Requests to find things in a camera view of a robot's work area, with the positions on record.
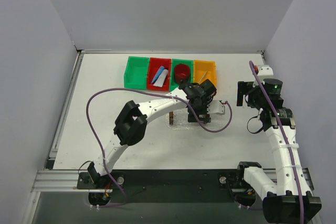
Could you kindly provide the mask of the clear holder with wooden ends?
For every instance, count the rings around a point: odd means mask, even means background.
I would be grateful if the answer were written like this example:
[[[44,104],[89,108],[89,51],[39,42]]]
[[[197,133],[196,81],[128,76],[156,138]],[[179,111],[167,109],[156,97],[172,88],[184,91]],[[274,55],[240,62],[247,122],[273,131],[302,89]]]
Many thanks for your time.
[[[172,111],[168,114],[167,124],[170,127],[186,127],[189,124],[187,116],[188,112],[184,109]]]

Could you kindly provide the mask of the red mug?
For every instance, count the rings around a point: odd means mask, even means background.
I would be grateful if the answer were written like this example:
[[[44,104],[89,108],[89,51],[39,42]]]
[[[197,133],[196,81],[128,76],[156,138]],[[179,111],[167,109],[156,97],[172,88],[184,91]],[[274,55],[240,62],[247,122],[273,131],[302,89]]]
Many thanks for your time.
[[[188,65],[179,63],[173,70],[174,81],[177,84],[182,84],[189,81],[191,76],[191,69]]]

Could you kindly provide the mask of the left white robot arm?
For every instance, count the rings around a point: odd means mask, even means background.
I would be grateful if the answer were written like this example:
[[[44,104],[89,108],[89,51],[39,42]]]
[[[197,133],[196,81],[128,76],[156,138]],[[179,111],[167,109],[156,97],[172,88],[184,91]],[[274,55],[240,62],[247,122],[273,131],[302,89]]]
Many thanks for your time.
[[[106,147],[98,143],[101,155],[88,167],[89,182],[96,188],[105,186],[122,153],[144,138],[146,127],[153,120],[183,108],[188,109],[189,122],[209,123],[211,114],[224,114],[225,108],[214,100],[215,95],[215,86],[205,80],[202,84],[187,82],[165,95],[155,94],[155,99],[148,102],[127,102],[115,120],[116,140]]]

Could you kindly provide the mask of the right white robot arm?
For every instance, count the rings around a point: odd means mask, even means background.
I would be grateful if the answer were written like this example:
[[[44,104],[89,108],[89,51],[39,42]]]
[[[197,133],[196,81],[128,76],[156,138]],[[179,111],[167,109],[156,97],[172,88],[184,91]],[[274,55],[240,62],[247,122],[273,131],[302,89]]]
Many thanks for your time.
[[[313,196],[304,177],[293,112],[283,106],[282,81],[266,78],[261,84],[238,82],[237,106],[246,102],[259,111],[261,130],[271,145],[277,181],[273,182],[257,162],[239,163],[239,181],[260,197],[268,223],[308,223],[321,210],[322,203]]]

